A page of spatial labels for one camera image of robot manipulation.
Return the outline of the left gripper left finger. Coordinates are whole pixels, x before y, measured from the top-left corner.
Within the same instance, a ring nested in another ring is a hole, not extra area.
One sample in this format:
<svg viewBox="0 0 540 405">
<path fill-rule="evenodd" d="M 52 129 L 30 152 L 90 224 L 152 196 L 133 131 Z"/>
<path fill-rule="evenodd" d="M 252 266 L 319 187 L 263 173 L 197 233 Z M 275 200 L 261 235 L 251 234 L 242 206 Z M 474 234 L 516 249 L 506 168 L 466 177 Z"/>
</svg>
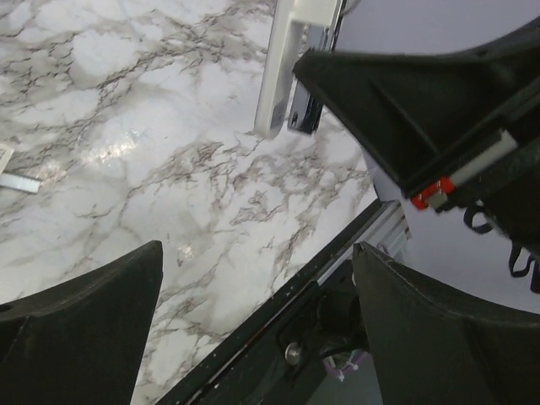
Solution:
<svg viewBox="0 0 540 405">
<path fill-rule="evenodd" d="M 157 240 L 1 305 L 3 404 L 128 404 L 163 279 Z"/>
</svg>

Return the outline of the staple strip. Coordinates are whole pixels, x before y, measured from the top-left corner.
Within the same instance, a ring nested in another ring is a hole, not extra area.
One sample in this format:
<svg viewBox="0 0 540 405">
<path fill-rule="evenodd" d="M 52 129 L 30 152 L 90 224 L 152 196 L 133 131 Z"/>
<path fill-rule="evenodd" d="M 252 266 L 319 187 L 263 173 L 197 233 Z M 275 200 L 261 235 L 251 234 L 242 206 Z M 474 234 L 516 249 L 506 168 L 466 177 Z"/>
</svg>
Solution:
<svg viewBox="0 0 540 405">
<path fill-rule="evenodd" d="M 2 173 L 0 175 L 0 186 L 11 190 L 36 194 L 41 186 L 41 180 L 24 175 Z"/>
</svg>

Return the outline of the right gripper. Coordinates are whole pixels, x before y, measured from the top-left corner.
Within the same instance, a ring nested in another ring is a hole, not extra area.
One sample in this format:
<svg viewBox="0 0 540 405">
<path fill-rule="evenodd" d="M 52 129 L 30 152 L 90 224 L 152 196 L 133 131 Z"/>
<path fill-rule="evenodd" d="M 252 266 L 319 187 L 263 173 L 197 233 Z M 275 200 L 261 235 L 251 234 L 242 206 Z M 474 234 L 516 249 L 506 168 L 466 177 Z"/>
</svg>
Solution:
<svg viewBox="0 0 540 405">
<path fill-rule="evenodd" d="M 463 208 L 470 230 L 511 240 L 510 270 L 523 250 L 539 269 L 537 21 L 446 54 L 309 50 L 294 75 L 416 209 Z"/>
</svg>

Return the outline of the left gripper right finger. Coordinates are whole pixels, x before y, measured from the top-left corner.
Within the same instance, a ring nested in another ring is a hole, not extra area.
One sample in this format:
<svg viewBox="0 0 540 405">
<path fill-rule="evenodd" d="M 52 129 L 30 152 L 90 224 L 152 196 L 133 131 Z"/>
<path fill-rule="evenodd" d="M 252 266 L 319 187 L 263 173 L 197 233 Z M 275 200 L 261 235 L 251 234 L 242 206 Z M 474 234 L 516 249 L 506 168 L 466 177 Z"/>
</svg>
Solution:
<svg viewBox="0 0 540 405">
<path fill-rule="evenodd" d="M 539 316 L 479 299 L 354 246 L 362 320 L 385 404 L 537 404 Z"/>
</svg>

